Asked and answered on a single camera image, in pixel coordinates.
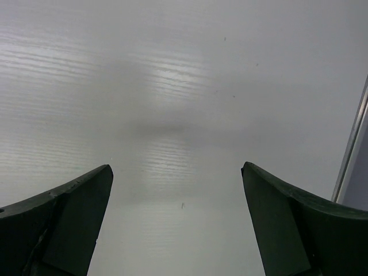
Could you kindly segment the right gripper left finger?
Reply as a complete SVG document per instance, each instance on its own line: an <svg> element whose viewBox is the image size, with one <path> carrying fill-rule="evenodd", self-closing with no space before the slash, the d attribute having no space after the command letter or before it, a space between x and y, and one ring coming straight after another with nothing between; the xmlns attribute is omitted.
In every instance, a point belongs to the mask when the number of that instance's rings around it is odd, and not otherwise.
<svg viewBox="0 0 368 276"><path fill-rule="evenodd" d="M113 183L108 164L1 208L1 275L87 275Z"/></svg>

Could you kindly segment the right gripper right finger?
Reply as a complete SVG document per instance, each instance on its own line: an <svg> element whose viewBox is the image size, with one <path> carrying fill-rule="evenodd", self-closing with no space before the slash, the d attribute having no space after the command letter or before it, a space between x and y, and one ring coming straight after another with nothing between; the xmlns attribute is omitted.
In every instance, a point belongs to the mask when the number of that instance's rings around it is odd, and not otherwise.
<svg viewBox="0 0 368 276"><path fill-rule="evenodd" d="M367 212L295 187L257 165L241 170L266 275L367 275Z"/></svg>

